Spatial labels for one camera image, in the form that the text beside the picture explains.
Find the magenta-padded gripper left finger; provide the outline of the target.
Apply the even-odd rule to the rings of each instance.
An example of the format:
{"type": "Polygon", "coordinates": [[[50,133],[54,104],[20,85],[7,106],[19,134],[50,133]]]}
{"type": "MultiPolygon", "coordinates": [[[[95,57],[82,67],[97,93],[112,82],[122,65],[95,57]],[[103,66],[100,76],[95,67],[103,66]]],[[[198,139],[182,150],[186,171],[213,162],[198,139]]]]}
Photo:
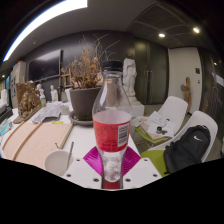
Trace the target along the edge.
{"type": "Polygon", "coordinates": [[[83,158],[75,158],[63,178],[84,188],[100,189],[102,161],[96,147],[83,158]]]}

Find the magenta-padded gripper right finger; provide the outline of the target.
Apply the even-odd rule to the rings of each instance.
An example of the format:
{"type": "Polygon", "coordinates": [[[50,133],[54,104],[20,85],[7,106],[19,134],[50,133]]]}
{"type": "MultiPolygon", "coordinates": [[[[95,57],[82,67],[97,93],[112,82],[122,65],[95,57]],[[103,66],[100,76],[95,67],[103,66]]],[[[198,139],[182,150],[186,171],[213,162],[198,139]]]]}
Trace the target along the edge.
{"type": "Polygon", "coordinates": [[[141,158],[128,147],[122,163],[123,188],[140,188],[161,178],[149,158],[141,158]]]}

